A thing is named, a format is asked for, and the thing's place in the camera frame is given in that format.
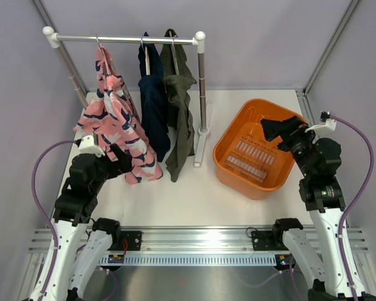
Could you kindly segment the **pink patterned shorts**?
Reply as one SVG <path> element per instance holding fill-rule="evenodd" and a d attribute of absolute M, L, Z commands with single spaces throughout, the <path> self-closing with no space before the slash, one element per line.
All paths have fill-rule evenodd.
<path fill-rule="evenodd" d="M 163 176 L 157 162 L 157 155 L 149 145 L 149 139 L 141 126 L 137 109 L 122 76 L 116 71 L 111 60 L 110 71 L 99 59 L 96 50 L 95 69 L 97 91 L 82 113 L 74 131 L 96 133 L 99 146 L 107 153 L 111 144 L 132 156 L 132 171 L 126 173 L 129 185 L 155 181 Z"/>

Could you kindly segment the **navy blue shorts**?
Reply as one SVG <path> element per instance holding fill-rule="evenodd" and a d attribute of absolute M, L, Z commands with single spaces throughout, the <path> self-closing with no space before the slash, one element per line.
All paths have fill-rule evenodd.
<path fill-rule="evenodd" d="M 149 139 L 149 144 L 162 162 L 170 150 L 168 128 L 168 101 L 163 82 L 164 68 L 159 53 L 153 44 L 144 43 L 150 57 L 150 75 L 145 74 L 145 57 L 141 45 L 138 60 L 141 79 L 138 83 L 141 101 L 141 126 Z"/>

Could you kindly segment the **olive green shorts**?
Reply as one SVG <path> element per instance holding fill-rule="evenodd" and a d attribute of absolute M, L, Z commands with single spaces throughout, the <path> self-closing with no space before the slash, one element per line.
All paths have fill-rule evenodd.
<path fill-rule="evenodd" d="M 164 68 L 163 82 L 169 109 L 168 126 L 175 130 L 175 145 L 165 164 L 171 181 L 176 182 L 187 158 L 195 154 L 195 130 L 188 90 L 196 84 L 196 79 L 187 66 L 187 56 L 182 45 L 175 45 L 180 75 L 175 74 L 170 46 L 163 45 L 160 59 Z"/>

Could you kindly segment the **pink hanger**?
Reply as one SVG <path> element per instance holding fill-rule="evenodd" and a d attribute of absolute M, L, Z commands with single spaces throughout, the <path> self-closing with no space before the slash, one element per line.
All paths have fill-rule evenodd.
<path fill-rule="evenodd" d="M 112 60 L 112 56 L 108 52 L 108 50 L 105 49 L 103 45 L 99 42 L 98 36 L 95 36 L 95 39 L 98 45 L 99 59 L 105 65 L 106 71 L 110 71 L 109 64 Z"/>

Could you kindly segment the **grey hanger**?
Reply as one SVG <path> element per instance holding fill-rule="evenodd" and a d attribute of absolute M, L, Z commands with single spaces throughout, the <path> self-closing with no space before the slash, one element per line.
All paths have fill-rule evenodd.
<path fill-rule="evenodd" d="M 175 37 L 176 37 L 176 35 L 173 34 L 171 30 L 169 30 L 169 37 L 172 39 L 172 44 L 170 46 L 170 49 L 171 49 L 171 53 L 172 53 L 172 59 L 173 59 L 175 74 L 180 75 L 178 60 L 177 60 L 177 54 L 176 54 L 176 50 L 175 50 Z"/>

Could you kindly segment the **beige hanger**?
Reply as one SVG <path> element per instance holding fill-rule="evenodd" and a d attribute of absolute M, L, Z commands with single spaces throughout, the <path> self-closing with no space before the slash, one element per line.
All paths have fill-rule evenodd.
<path fill-rule="evenodd" d="M 141 38 L 141 47 L 142 47 L 142 50 L 144 52 L 144 57 L 145 57 L 145 74 L 150 75 L 150 57 L 149 57 L 148 48 L 143 43 L 143 38 Z"/>

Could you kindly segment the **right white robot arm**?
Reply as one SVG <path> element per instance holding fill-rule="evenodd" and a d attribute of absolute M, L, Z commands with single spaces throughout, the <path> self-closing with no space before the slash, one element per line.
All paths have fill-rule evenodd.
<path fill-rule="evenodd" d="M 299 117 L 286 120 L 261 120 L 264 138 L 281 138 L 278 149 L 289 152 L 303 179 L 299 192 L 318 235 L 317 253 L 306 238 L 296 218 L 275 221 L 271 241 L 291 253 L 291 263 L 299 266 L 305 277 L 308 300 L 376 300 L 367 292 L 358 273 L 351 250 L 342 189 L 335 177 L 341 166 L 342 148 L 330 138 L 316 139 L 316 131 L 334 127 L 338 118 L 323 112 L 321 124 L 310 127 Z"/>

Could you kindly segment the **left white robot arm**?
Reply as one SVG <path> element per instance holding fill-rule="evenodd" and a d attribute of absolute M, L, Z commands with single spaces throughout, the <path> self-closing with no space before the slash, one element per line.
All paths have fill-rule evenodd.
<path fill-rule="evenodd" d="M 110 150 L 115 161 L 93 152 L 73 159 L 70 175 L 55 201 L 53 217 L 47 219 L 52 240 L 30 300 L 82 300 L 104 253 L 128 246 L 119 221 L 108 218 L 98 218 L 86 245 L 80 246 L 104 183 L 132 170 L 131 155 L 116 144 Z"/>

